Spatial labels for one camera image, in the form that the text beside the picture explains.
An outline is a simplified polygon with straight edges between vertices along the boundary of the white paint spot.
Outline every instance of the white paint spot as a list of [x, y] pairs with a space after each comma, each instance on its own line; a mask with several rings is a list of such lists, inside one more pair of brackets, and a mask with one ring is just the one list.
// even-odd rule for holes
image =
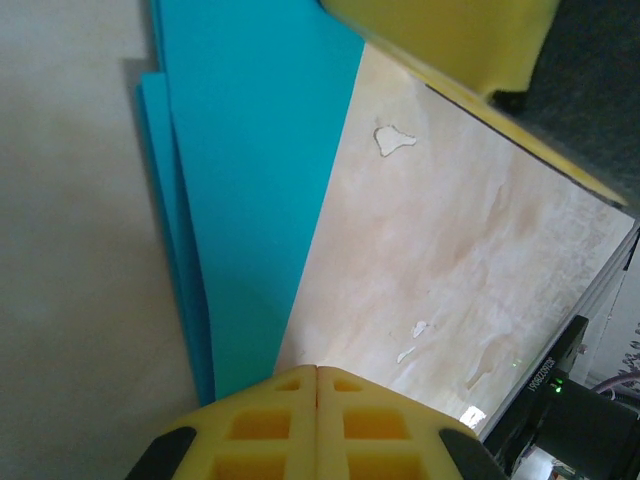
[[394, 125], [376, 128], [373, 131], [373, 138], [383, 157], [388, 157], [400, 147], [411, 147], [418, 141], [416, 137], [402, 133]]
[[460, 421], [469, 428], [476, 428], [485, 418], [487, 418], [487, 415], [482, 410], [471, 405], [467, 408], [467, 411], [462, 414]]
[[409, 355], [411, 352], [413, 352], [416, 349], [416, 347], [411, 347], [409, 350], [407, 350], [406, 352], [402, 352], [400, 355], [398, 355], [398, 358], [396, 359], [396, 362], [400, 363], [402, 360], [405, 359], [405, 357], [407, 355]]
[[413, 330], [411, 331], [411, 335], [413, 335], [413, 338], [418, 338], [420, 334], [424, 332], [425, 328], [427, 328], [428, 326], [429, 325], [427, 324], [427, 322], [419, 321], [418, 323], [416, 323], [416, 326], [413, 327]]

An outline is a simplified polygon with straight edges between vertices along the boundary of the plywood sheet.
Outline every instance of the plywood sheet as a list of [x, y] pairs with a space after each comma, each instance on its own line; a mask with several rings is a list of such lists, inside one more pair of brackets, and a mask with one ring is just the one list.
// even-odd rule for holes
[[491, 415], [631, 226], [367, 47], [279, 368]]

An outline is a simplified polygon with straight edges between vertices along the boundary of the wood grain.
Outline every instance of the wood grain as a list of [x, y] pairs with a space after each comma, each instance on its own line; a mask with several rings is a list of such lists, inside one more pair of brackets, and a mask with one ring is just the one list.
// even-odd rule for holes
[[631, 226], [367, 47], [278, 368], [491, 415]]

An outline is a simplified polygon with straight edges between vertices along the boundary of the teal foam board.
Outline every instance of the teal foam board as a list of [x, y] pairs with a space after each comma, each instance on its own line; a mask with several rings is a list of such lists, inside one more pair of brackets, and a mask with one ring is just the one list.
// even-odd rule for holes
[[209, 312], [175, 146], [165, 76], [143, 75], [137, 101], [185, 342], [198, 398], [201, 405], [206, 405], [215, 400]]
[[315, 0], [159, 0], [218, 398], [272, 375], [363, 41]]

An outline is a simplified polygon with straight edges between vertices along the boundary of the beige wall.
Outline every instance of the beige wall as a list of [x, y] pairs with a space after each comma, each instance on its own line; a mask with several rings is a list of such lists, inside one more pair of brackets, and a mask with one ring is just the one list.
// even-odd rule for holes
[[137, 2], [0, 0], [0, 478], [117, 479], [196, 406], [127, 83]]

